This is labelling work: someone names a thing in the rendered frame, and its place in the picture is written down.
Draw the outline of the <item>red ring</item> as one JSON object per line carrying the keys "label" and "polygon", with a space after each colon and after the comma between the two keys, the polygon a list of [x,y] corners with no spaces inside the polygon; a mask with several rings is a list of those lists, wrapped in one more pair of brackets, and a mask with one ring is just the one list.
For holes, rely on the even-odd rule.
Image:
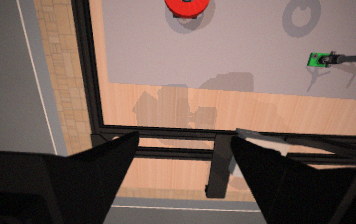
{"label": "red ring", "polygon": [[194,0],[183,2],[181,0],[164,0],[168,9],[180,18],[193,18],[201,14],[208,6],[209,0]]}

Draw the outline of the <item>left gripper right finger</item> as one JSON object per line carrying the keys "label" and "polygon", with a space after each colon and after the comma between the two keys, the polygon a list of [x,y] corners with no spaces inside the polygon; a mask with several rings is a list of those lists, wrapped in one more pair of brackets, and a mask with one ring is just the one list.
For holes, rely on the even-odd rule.
{"label": "left gripper right finger", "polygon": [[356,196],[356,167],[317,169],[238,136],[230,147],[267,224],[338,224]]}

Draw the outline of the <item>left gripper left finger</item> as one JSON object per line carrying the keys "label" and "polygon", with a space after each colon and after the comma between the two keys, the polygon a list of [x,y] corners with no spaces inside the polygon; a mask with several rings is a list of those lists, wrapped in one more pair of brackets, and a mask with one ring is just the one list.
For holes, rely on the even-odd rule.
{"label": "left gripper left finger", "polygon": [[0,192],[43,196],[54,224],[103,224],[139,140],[133,131],[67,157],[0,151]]}

